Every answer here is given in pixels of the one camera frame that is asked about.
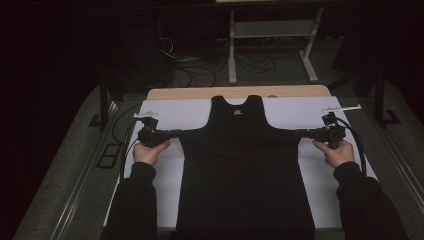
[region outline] person's left hand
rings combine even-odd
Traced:
[[[134,162],[144,162],[155,165],[158,161],[159,153],[167,149],[171,145],[169,141],[165,141],[153,148],[144,146],[141,142],[134,145],[133,157]]]

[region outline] person's right hand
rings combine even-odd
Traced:
[[[312,144],[324,153],[325,162],[333,168],[340,166],[345,162],[354,162],[353,146],[350,142],[342,140],[339,142],[337,149],[329,148],[325,143],[320,141],[312,141]]]

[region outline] table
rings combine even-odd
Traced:
[[[286,129],[319,128],[323,126],[321,110],[339,107],[325,86],[273,86],[273,87],[227,87],[194,89],[154,89],[149,92],[140,112],[158,113],[158,129],[194,129],[202,127],[208,119],[210,97],[224,95],[230,104],[240,104],[251,94],[261,95],[265,113],[271,126]],[[338,117],[347,121],[344,113]],[[135,141],[141,129],[137,123],[131,140]],[[345,138],[354,144],[349,132]],[[338,186],[333,178],[333,169],[323,163],[322,153],[302,139],[299,143],[299,166],[317,229],[340,228],[338,200],[335,190]],[[184,154],[178,139],[171,140],[171,146],[159,156],[157,176],[158,226],[169,229],[175,226],[178,213],[179,188],[181,184]],[[133,159],[128,156],[124,177],[131,172]],[[368,174],[375,174],[369,164]]]

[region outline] black sleeve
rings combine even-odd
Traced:
[[[405,240],[405,228],[392,201],[380,183],[365,177],[356,163],[334,170],[339,181],[337,197],[346,240]]]
[[[131,176],[116,189],[100,239],[156,239],[156,190],[152,185],[155,175],[149,164],[133,164]]]

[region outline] black cable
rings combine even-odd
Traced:
[[[124,139],[124,143],[123,143],[124,148],[122,150],[122,155],[121,155],[121,168],[120,168],[120,175],[119,175],[120,182],[124,179],[125,164],[127,162],[128,153],[130,152],[130,149],[135,144],[135,142],[138,140],[138,139],[135,139],[134,142],[131,144],[131,146],[128,146],[128,143],[129,143],[130,138],[131,138],[130,133],[131,133],[131,130],[133,129],[133,126],[136,122],[137,122],[137,120],[134,120],[131,123],[131,125],[127,128],[127,131],[125,132],[125,139]]]
[[[133,107],[131,107],[131,108],[129,108],[128,110],[126,110],[125,112],[123,112],[116,120],[115,120],[115,122],[113,123],[113,126],[112,126],[112,137],[113,137],[113,140],[115,140],[115,142],[117,142],[117,143],[120,143],[120,144],[124,144],[124,142],[122,142],[122,141],[120,141],[117,137],[116,137],[116,135],[115,135],[115,128],[116,128],[116,124],[118,123],[118,121],[125,115],[125,114],[127,114],[129,111],[131,111],[131,110],[133,110],[134,108],[136,108],[136,107],[139,107],[139,106],[141,106],[141,103],[140,104],[137,104],[137,105],[135,105],[135,106],[133,106]]]

